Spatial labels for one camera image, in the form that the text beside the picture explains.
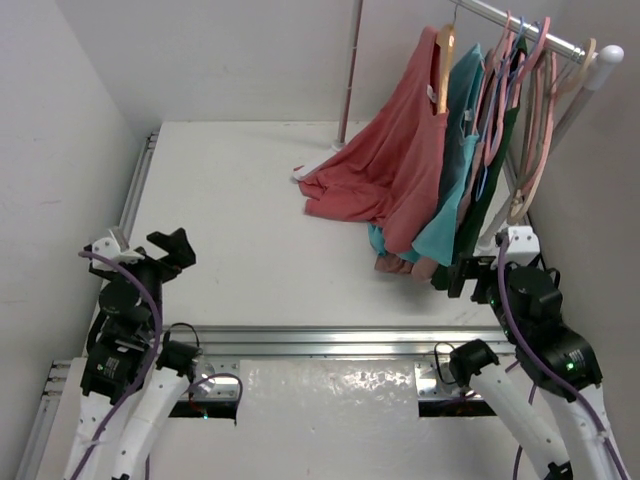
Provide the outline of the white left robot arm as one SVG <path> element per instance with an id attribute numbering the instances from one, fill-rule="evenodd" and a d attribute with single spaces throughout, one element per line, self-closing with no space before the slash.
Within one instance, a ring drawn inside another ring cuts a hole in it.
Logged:
<path id="1" fill-rule="evenodd" d="M 201 350 L 164 332 L 162 287 L 193 266 L 196 254 L 183 228 L 146 239 L 162 257 L 130 247 L 118 228 L 79 254 L 103 287 L 86 342 L 66 479 L 134 478 L 194 380 Z"/>

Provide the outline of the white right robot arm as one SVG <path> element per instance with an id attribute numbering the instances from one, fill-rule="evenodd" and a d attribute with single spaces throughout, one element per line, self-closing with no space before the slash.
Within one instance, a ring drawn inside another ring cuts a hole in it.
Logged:
<path id="1" fill-rule="evenodd" d="M 468 257 L 451 267 L 448 294 L 468 280 L 472 300 L 491 308 L 519 366 L 547 402 L 551 429 L 521 397 L 483 340 L 452 350 L 457 386 L 479 394 L 518 442 L 541 479 L 626 479 L 604 405 L 603 376 L 591 345 L 562 319 L 560 274 L 501 257 Z"/>

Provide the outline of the wooden clothes hanger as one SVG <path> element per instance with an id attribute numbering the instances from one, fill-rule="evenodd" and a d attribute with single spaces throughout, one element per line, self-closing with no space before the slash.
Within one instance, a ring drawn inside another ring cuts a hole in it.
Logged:
<path id="1" fill-rule="evenodd" d="M 455 45 L 456 45 L 456 32 L 455 22 L 457 13 L 453 13 L 452 20 L 444 24 L 439 30 L 436 37 L 436 45 L 439 48 L 439 84 L 437 94 L 437 113 L 444 114 L 447 112 L 447 97 L 450 72 L 453 66 Z"/>

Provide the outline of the salmon red t-shirt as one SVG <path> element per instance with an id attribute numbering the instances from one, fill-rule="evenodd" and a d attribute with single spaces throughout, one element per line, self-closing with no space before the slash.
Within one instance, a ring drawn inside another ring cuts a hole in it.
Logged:
<path id="1" fill-rule="evenodd" d="M 387 103 L 365 128 L 299 184 L 307 215 L 367 222 L 387 251 L 410 250 L 435 214 L 448 109 L 438 29 L 427 26 Z"/>

